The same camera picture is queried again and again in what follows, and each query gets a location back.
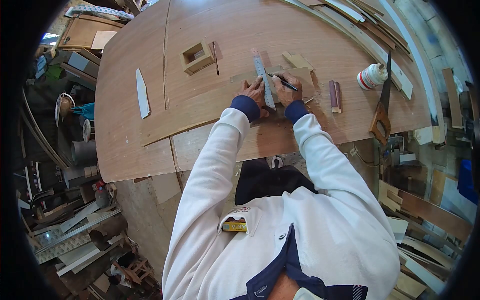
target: shirt pocket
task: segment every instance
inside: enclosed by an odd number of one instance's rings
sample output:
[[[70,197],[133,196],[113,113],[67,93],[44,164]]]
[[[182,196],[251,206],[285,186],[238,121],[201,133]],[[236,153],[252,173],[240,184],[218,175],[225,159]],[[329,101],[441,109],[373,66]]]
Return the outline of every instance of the shirt pocket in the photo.
[[[221,219],[220,224],[218,224],[218,233],[222,233],[223,223],[225,223],[228,218],[234,218],[235,220],[245,219],[247,223],[247,234],[251,237],[255,234],[257,230],[258,223],[262,218],[263,211],[258,207],[251,206],[235,206],[226,216]]]

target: small wooden box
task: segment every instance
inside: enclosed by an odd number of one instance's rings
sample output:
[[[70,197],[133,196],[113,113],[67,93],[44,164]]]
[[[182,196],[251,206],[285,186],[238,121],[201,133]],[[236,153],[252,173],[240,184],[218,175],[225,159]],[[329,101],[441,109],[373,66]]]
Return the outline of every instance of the small wooden box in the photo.
[[[190,76],[215,63],[212,51],[205,40],[180,53],[180,60],[183,70]]]

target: navy blue cuff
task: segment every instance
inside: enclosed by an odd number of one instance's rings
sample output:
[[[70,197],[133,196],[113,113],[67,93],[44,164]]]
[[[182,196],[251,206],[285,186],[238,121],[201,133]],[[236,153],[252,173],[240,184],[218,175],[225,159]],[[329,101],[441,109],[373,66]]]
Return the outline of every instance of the navy blue cuff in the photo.
[[[250,123],[260,118],[260,108],[255,101],[245,95],[236,96],[232,100],[231,108],[238,109],[243,112]]]
[[[293,101],[285,110],[285,117],[287,117],[293,124],[295,124],[301,117],[308,114],[302,100]]]

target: glue bottle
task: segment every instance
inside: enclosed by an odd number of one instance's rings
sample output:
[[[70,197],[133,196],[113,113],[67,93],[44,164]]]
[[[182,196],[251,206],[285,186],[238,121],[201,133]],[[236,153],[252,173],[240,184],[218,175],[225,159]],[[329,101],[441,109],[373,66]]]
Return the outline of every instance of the glue bottle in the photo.
[[[377,63],[370,65],[367,69],[357,75],[357,81],[364,90],[371,90],[385,82],[388,78],[387,69],[383,64]]]

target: man's right hand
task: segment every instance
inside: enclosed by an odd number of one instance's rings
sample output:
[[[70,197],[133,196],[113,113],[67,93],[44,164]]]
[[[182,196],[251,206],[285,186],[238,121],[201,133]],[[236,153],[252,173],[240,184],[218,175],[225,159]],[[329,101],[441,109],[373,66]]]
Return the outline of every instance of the man's right hand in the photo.
[[[298,91],[294,91],[291,88],[283,86],[280,78],[282,78],[289,84],[296,87]],[[292,74],[290,74],[288,71],[278,71],[273,73],[272,81],[276,88],[276,94],[278,96],[278,100],[280,100],[283,106],[288,107],[290,103],[296,100],[302,100],[301,82],[297,78],[295,78]]]

